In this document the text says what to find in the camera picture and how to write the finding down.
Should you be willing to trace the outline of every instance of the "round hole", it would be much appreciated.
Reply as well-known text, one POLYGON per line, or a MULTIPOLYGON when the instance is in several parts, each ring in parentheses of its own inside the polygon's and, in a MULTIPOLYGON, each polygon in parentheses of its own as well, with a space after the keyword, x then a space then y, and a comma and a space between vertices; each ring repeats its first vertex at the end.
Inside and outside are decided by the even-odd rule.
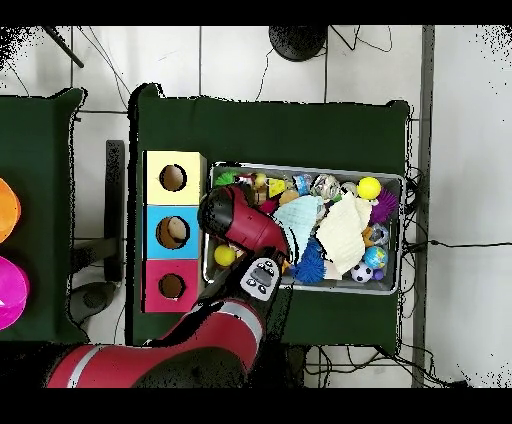
POLYGON ((160 184, 168 191, 180 191, 187 184, 187 174, 179 165, 167 165, 160 172, 160 184))
POLYGON ((168 216, 156 227, 156 239, 167 249, 183 247, 190 237, 188 224, 179 216, 168 216))
POLYGON ((185 281, 179 275, 166 274, 158 282, 158 290, 168 299, 178 299, 185 291, 185 281))

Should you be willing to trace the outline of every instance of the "soccer ball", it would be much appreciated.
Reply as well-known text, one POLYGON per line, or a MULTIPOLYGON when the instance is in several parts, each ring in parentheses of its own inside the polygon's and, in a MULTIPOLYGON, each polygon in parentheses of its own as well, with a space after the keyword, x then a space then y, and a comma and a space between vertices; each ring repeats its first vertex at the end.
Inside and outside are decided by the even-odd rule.
POLYGON ((352 279, 358 283, 366 283, 373 275, 373 269, 371 269, 364 262, 359 262, 354 268, 350 270, 352 279))

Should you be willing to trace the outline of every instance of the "gray metal bin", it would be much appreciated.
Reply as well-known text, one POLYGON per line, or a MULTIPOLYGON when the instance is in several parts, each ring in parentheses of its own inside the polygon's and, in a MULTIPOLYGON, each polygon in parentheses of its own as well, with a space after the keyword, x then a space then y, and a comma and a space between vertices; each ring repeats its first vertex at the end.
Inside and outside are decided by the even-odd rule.
MULTIPOLYGON (((281 288, 294 283, 294 290, 329 291, 370 295, 389 295, 397 290, 400 284, 400 259, 405 219, 404 210, 406 189, 403 177, 394 174, 379 174, 372 172, 336 171, 332 169, 296 168, 250 163, 233 165, 225 162, 216 162, 210 167, 208 188, 211 189, 215 179, 220 174, 227 171, 238 171, 240 173, 262 172, 270 178, 283 178, 284 175, 293 177, 294 175, 299 174, 310 174, 314 178, 319 174, 330 174, 335 176, 341 183, 352 181, 356 184, 363 177, 371 176, 377 178, 383 187, 396 195, 399 199, 398 211, 396 211, 390 219, 383 224, 388 228, 390 233, 388 245, 385 246, 388 251, 388 263, 383 269, 385 274, 384 278, 380 281, 370 280, 367 283, 361 284, 353 281, 350 273, 346 273, 343 275, 343 279, 341 280, 323 280, 322 282, 314 285, 305 285, 291 276, 283 276, 281 288)), ((208 234, 204 234, 203 240, 203 278, 207 283, 212 283, 216 272, 219 272, 217 271, 215 261, 213 259, 213 253, 217 245, 215 240, 210 238, 208 234)))

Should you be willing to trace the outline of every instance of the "red box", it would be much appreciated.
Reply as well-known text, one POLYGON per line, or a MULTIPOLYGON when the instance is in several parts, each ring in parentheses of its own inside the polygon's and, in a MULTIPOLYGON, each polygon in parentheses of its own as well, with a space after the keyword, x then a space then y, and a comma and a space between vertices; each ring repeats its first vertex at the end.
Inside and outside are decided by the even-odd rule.
POLYGON ((198 259, 152 259, 146 261, 145 290, 142 312, 188 312, 192 309, 199 294, 198 259), (184 289, 177 298, 165 297, 160 282, 166 275, 181 279, 184 289))

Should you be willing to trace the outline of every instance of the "pink bowl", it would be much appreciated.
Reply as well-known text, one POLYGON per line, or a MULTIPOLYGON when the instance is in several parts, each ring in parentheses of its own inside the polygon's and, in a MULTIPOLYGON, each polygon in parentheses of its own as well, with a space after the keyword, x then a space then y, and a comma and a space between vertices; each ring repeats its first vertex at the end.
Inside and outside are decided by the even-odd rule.
POLYGON ((25 272, 0 256, 0 330, 14 324, 21 316, 28 291, 25 272))

